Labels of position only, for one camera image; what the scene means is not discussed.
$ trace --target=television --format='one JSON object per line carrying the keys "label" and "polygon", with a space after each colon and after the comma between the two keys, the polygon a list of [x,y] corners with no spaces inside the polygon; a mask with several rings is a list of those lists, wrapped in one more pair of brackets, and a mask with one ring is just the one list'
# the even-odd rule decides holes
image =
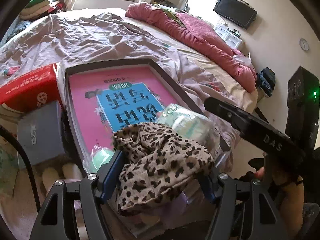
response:
{"label": "television", "polygon": [[238,0],[218,0],[213,10],[244,29],[250,26],[257,15],[253,8]]}

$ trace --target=pink comforter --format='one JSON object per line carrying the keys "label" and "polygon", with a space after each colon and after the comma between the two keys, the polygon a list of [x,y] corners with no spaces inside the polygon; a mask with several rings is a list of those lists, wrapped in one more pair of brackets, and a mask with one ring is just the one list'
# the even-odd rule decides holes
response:
{"label": "pink comforter", "polygon": [[145,21],[165,31],[176,40],[217,63],[249,93],[254,91],[255,73],[232,58],[241,52],[231,49],[212,28],[208,29],[209,26],[205,22],[187,14],[178,14],[179,19],[186,26],[181,27],[163,10],[145,2],[130,4],[125,16]]}

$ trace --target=white drawer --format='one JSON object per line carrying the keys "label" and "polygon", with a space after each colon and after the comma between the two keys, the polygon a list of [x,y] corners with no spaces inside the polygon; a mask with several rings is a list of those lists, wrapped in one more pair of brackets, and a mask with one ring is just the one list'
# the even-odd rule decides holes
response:
{"label": "white drawer", "polygon": [[214,27],[215,32],[233,49],[241,49],[242,40],[219,26]]}
{"label": "white drawer", "polygon": [[230,34],[225,38],[226,44],[228,44],[231,48],[237,48],[239,46],[239,39],[237,39],[234,36],[231,36]]}
{"label": "white drawer", "polygon": [[228,33],[225,30],[222,30],[220,28],[217,28],[215,31],[223,40],[228,35]]}

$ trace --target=screw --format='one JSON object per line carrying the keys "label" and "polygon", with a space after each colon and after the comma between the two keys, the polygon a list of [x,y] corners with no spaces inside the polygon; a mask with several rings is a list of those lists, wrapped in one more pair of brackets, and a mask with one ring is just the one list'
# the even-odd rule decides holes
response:
{"label": "screw", "polygon": [[63,183],[62,179],[58,179],[56,180],[56,182],[54,183],[56,186],[60,186]]}
{"label": "screw", "polygon": [[253,179],[253,184],[256,185],[256,186],[259,186],[261,184],[260,180],[258,179]]}
{"label": "screw", "polygon": [[96,177],[97,177],[97,175],[94,174],[94,173],[91,173],[91,174],[88,175],[88,179],[89,180],[94,180]]}
{"label": "screw", "polygon": [[219,174],[219,178],[220,178],[220,179],[227,179],[227,178],[228,178],[228,175],[225,174],[225,173],[220,173],[220,174]]}

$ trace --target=green towel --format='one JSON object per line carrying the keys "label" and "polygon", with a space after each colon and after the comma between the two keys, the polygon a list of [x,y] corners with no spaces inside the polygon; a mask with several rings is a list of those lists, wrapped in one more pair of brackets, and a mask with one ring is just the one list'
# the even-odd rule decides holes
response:
{"label": "green towel", "polygon": [[38,4],[38,3],[41,3],[41,2],[43,2],[44,0],[31,0],[26,6],[25,6],[25,8],[30,8],[30,7],[32,7],[32,6],[34,6],[34,5],[36,5],[36,4]]}

